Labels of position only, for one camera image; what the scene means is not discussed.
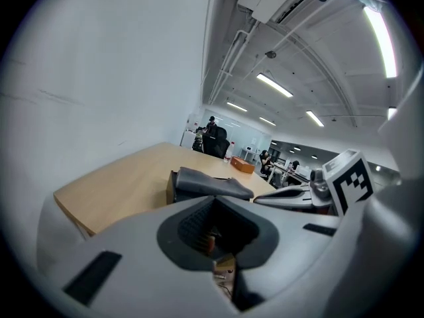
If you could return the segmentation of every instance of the cable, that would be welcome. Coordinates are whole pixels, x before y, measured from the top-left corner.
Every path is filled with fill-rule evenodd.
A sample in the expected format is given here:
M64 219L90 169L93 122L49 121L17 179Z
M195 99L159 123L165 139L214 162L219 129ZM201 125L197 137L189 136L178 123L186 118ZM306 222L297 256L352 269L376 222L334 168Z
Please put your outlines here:
M228 290L228 287L227 286L224 286L224 285L219 285L219 284L217 284L220 288L225 288L227 291L228 291L228 294L230 295L230 297L233 297L233 295L231 294L231 292L230 292L230 290Z

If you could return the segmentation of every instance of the ceiling light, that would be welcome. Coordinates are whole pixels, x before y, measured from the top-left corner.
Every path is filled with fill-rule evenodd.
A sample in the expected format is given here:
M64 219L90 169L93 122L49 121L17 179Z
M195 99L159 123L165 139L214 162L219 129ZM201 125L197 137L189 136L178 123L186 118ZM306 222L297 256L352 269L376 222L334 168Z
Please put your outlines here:
M273 122L266 120L265 118L259 117L260 120L266 121L268 124L274 125L276 126L276 124L274 124Z
M272 81L270 78L268 78L267 76L264 76L262 73L259 73L257 75L257 78L262 80L263 82L266 82L269 86L272 86L273 88L275 88L277 91L283 93L287 98L293 97L293 94L291 94L289 91L287 91L286 89L282 88L280 85L278 85L276 82Z
M243 107L240 107L240 106L237 106L237 105L234 105L233 103L227 103L228 105L230 105L230 106L233 106L233 107L235 107L235 108L237 108L237 109L241 109L242 111L244 111L244 112L247 112L247 109L244 109Z
M320 127L324 127L324 124L317 118L312 111L306 111L306 114L309 115Z
M386 77L394 78L398 74L396 73L396 62L395 54L393 52L392 42L390 35L387 30L386 24L384 23L383 16L379 12L375 12L369 7L364 8L365 14L371 22L372 28L376 33L380 50L382 51L384 67L386 69Z
M387 119L390 120L390 118L393 117L397 111L398 109L396 107L389 107L387 110Z

